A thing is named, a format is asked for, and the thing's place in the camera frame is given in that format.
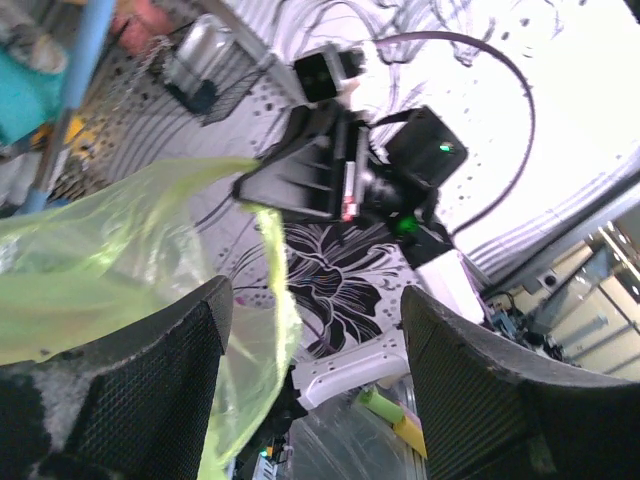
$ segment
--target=small camera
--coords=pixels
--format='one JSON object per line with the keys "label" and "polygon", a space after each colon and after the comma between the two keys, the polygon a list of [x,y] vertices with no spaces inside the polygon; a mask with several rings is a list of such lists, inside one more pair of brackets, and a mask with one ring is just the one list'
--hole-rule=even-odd
{"label": "small camera", "polygon": [[341,52],[328,43],[308,52],[293,63],[293,69],[310,103],[338,97],[349,79],[363,71],[364,54],[360,49]]}

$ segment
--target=yellow-green plastic bag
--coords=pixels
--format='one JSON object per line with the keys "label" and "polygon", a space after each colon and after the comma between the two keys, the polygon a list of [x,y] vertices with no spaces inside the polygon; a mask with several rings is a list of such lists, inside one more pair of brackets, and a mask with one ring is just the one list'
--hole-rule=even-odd
{"label": "yellow-green plastic bag", "polygon": [[[0,221],[0,364],[44,361],[134,323],[215,276],[190,197],[255,167],[243,158],[176,159],[71,205]],[[253,208],[273,310],[234,306],[199,479],[223,469],[260,425],[298,344],[280,215]]]}

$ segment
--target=silver container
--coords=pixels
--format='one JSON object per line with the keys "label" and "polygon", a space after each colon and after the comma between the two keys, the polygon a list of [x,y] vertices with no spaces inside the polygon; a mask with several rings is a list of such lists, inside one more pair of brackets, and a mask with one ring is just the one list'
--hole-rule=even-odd
{"label": "silver container", "polygon": [[193,96],[233,43],[233,34],[216,16],[200,16],[165,68],[165,82]]}

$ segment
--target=green tube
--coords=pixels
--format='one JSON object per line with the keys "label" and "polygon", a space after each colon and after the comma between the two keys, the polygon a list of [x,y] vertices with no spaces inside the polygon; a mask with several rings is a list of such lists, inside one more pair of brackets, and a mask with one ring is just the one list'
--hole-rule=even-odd
{"label": "green tube", "polygon": [[389,423],[395,424],[404,418],[402,407],[387,400],[375,388],[360,392],[356,401]]}

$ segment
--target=clear plastic sheet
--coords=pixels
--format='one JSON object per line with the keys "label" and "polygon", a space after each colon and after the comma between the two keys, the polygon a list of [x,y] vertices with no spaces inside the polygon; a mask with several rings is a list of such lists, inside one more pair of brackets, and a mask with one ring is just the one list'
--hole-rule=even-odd
{"label": "clear plastic sheet", "polygon": [[389,424],[365,407],[355,394],[328,400],[296,420],[289,432],[293,447],[287,480],[402,480],[416,476],[413,451]]}

